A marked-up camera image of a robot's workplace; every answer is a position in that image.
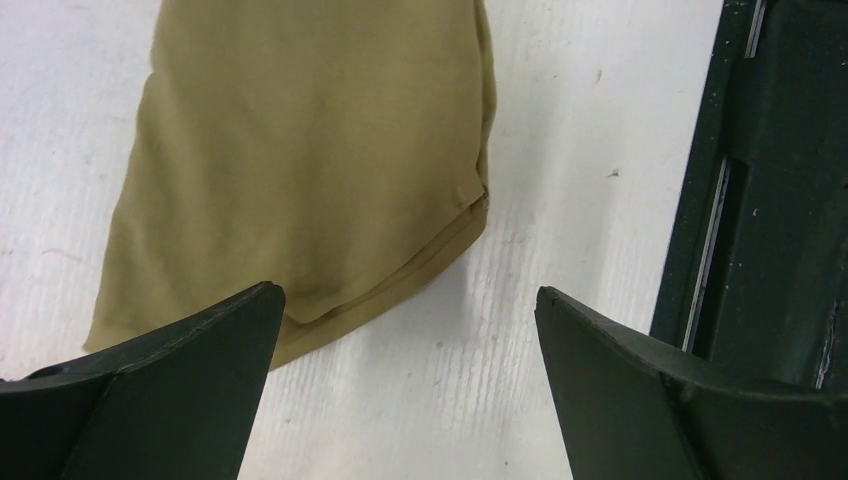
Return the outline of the olive and cream underwear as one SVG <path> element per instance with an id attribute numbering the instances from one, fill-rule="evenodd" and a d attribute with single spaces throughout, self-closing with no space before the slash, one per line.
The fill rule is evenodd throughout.
<path id="1" fill-rule="evenodd" d="M 111 218 L 95 352 L 261 281 L 271 365 L 415 295 L 487 221 L 480 1 L 165 1 Z"/>

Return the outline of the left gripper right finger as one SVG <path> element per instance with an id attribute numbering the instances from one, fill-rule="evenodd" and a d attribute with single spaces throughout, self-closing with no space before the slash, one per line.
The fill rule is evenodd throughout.
<path id="1" fill-rule="evenodd" d="M 535 323 L 576 479 L 843 479 L 847 394 L 746 377 L 556 288 Z"/>

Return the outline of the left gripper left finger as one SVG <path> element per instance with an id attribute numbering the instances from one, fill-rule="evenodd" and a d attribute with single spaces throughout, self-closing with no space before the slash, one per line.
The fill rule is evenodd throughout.
<path id="1" fill-rule="evenodd" d="M 5 479 L 234 479 L 266 382 L 283 289 L 1 385 Z"/>

